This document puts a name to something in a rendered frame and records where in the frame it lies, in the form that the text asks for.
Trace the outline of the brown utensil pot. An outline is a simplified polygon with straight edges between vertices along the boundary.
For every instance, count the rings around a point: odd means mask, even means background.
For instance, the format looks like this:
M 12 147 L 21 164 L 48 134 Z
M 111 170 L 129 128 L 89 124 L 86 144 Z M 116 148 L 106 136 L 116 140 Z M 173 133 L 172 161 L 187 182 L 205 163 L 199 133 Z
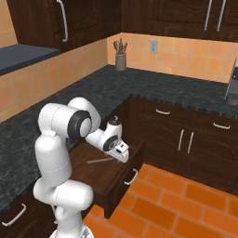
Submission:
M 117 71 L 124 71 L 126 69 L 126 54 L 115 55 L 115 69 Z

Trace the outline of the dark wood wall cupboard door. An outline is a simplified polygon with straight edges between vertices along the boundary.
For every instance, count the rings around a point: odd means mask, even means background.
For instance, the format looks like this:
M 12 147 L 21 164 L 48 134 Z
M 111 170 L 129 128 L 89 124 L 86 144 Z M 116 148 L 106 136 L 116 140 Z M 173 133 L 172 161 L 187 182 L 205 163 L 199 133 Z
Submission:
M 66 52 L 122 31 L 122 0 L 62 0 L 63 18 L 56 0 L 7 0 L 19 44 L 56 48 Z

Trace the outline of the dark blue dining counter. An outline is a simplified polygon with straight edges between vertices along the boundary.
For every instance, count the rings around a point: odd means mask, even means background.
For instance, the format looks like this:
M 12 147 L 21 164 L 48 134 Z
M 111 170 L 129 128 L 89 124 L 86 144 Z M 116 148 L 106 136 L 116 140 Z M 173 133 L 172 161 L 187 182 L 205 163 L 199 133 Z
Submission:
M 0 47 L 0 76 L 33 65 L 42 60 L 56 57 L 60 51 L 55 48 L 16 44 Z

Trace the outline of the open dark wood drawer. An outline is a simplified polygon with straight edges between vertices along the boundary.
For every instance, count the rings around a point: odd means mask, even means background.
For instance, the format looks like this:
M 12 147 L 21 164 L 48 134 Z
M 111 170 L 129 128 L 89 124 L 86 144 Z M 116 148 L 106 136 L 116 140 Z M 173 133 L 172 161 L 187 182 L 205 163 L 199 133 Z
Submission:
M 116 159 L 106 162 L 89 164 L 88 161 L 105 159 L 106 156 L 98 149 L 82 142 L 71 151 L 73 167 L 72 180 L 81 181 L 89 185 L 94 192 L 93 205 L 104 209 L 104 217 L 109 218 L 119 205 L 130 186 L 124 181 L 130 181 L 136 168 L 138 171 L 143 164 L 144 141 L 129 139 L 129 159 L 122 163 Z

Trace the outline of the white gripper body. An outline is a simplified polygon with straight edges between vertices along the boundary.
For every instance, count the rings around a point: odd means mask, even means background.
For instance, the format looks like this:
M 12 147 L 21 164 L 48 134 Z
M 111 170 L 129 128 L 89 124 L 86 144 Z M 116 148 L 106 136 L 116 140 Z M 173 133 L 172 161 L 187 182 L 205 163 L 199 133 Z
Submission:
M 119 160 L 120 162 L 122 163 L 126 163 L 128 161 L 128 158 L 129 158 L 129 151 L 125 151 L 124 153 L 118 153 L 116 152 L 114 155 L 113 155 L 113 158 Z

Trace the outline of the grey kitchen utensils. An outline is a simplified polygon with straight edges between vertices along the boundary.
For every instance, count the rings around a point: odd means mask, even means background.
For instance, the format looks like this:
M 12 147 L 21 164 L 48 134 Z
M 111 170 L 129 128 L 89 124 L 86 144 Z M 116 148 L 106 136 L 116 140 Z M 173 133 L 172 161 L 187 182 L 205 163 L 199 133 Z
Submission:
M 124 55 L 126 53 L 127 44 L 123 44 L 122 39 L 113 42 L 113 47 L 117 55 Z

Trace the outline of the dark wood wall cupboard run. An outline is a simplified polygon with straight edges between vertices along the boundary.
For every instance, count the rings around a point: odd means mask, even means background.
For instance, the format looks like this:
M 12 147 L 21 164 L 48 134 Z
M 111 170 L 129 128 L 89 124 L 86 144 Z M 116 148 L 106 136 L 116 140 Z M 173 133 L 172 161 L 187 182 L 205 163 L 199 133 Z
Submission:
M 238 43 L 238 0 L 227 0 L 220 30 L 223 0 L 213 0 L 207 30 L 209 0 L 122 0 L 122 30 L 190 39 Z

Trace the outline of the dark wood drawer front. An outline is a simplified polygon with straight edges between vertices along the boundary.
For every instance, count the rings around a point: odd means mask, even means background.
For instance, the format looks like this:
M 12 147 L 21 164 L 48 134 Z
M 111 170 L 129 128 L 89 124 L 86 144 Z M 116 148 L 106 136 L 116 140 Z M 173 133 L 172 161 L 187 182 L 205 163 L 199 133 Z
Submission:
M 131 102 L 132 109 L 135 111 L 135 115 L 139 120 L 144 120 L 147 118 L 189 126 L 193 124 L 197 115 L 197 113 L 192 110 L 183 109 L 148 99 L 133 98 Z M 169 115 L 163 115 L 157 113 L 155 111 L 156 109 L 171 113 Z
M 24 214 L 11 226 L 5 227 L 2 221 L 9 222 L 27 206 Z M 50 205 L 43 204 L 33 197 L 33 185 L 18 195 L 3 210 L 0 210 L 0 238 L 49 238 L 57 228 Z
M 221 129 L 213 126 L 213 123 L 222 126 L 231 126 L 229 130 Z M 217 133 L 224 137 L 238 139 L 238 121 L 225 117 L 220 117 L 207 113 L 200 113 L 197 117 L 197 126 L 209 132 Z

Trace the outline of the grey cylindrical appliance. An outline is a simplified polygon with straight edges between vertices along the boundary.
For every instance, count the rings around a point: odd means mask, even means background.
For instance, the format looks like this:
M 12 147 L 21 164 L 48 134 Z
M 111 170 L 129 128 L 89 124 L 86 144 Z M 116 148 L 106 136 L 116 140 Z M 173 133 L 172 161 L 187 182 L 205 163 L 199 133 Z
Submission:
M 238 105 L 238 57 L 235 59 L 233 64 L 230 81 L 225 94 L 225 100 L 230 105 Z

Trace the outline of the grey wall outlet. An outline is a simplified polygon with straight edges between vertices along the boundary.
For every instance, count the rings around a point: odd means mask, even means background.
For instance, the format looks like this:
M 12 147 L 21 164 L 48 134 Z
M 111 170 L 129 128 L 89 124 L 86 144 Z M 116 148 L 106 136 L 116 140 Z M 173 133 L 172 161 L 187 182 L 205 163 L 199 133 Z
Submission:
M 156 54 L 157 53 L 157 47 L 158 47 L 158 41 L 155 39 L 151 40 L 151 44 L 150 44 L 150 52 L 152 54 Z

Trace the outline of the dark wood base cupboard door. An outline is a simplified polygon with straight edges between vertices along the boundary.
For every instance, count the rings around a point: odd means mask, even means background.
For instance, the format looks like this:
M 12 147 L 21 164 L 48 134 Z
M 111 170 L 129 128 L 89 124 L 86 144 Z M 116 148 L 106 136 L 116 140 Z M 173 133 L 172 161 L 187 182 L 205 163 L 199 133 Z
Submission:
M 180 140 L 184 129 L 184 124 L 143 118 L 141 135 L 145 139 L 144 162 L 183 175 L 185 165 Z
M 186 176 L 210 187 L 231 192 L 238 178 L 238 139 L 193 130 Z

